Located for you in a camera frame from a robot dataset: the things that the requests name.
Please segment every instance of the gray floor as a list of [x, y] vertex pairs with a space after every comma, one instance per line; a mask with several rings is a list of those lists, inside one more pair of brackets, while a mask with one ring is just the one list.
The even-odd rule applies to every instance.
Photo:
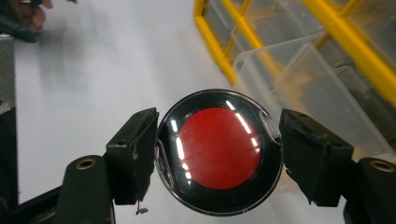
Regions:
[[[193, 1], [54, 0], [37, 44], [16, 43], [20, 200], [62, 184], [64, 168], [105, 145], [135, 112], [161, 117], [195, 91], [230, 89], [193, 20]], [[342, 223], [342, 208], [319, 209], [278, 190], [237, 217], [207, 217], [178, 203], [156, 173], [142, 203], [117, 206], [118, 223]]]

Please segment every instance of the hand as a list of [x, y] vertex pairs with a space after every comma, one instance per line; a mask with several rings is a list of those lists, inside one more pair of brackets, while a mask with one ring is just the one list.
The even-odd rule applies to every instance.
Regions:
[[[40, 31], [46, 20], [46, 14], [40, 6], [31, 3], [25, 3], [21, 0], [8, 0], [14, 7], [21, 22], [30, 27], [32, 31]], [[42, 5], [46, 8], [53, 8], [51, 0], [42, 0]]]

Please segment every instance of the yellow frame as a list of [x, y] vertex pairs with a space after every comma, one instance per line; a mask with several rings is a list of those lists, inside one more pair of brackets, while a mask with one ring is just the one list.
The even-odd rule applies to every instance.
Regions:
[[[240, 31], [244, 34], [245, 38], [247, 39], [247, 42], [253, 49], [259, 49], [264, 47], [264, 44], [260, 41], [260, 39], [257, 37], [256, 33], [254, 30], [250, 27], [248, 24], [246, 18], [245, 18], [245, 12], [248, 8], [249, 0], [245, 0], [244, 5], [242, 5], [241, 12], [238, 12], [235, 7], [233, 6], [233, 3], [230, 0], [221, 0], [222, 4], [227, 8], [233, 19], [235, 20], [236, 26], [240, 29]], [[280, 74], [280, 70], [276, 65], [276, 62], [274, 59], [271, 57], [270, 54], [267, 52], [263, 52], [260, 57], [262, 60], [265, 62], [265, 65], [267, 66], [268, 70], [271, 71], [271, 74], [274, 77], [277, 77]]]
[[227, 59], [227, 55], [222, 51], [221, 46], [219, 45], [218, 40], [213, 35], [212, 31], [209, 28], [209, 25], [204, 19], [204, 9], [205, 9], [206, 0], [196, 0], [193, 17], [195, 20], [195, 24], [198, 27], [198, 30], [201, 32], [202, 37], [209, 49], [209, 52], [215, 61], [215, 63], [219, 66], [220, 70], [226, 75], [231, 84], [234, 84], [236, 81], [236, 75], [233, 72], [233, 67]]
[[359, 69], [384, 99], [396, 108], [396, 73], [367, 43], [367, 36], [349, 20], [348, 15], [361, 0], [350, 0], [337, 8], [329, 0], [302, 0], [317, 16], [326, 30], [346, 50]]

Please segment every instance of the red circle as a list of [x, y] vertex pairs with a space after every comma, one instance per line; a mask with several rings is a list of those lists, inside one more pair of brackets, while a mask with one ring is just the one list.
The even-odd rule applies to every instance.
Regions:
[[260, 141], [241, 114], [208, 108], [183, 125], [177, 153], [187, 179], [210, 189], [230, 189], [253, 175], [260, 160]]

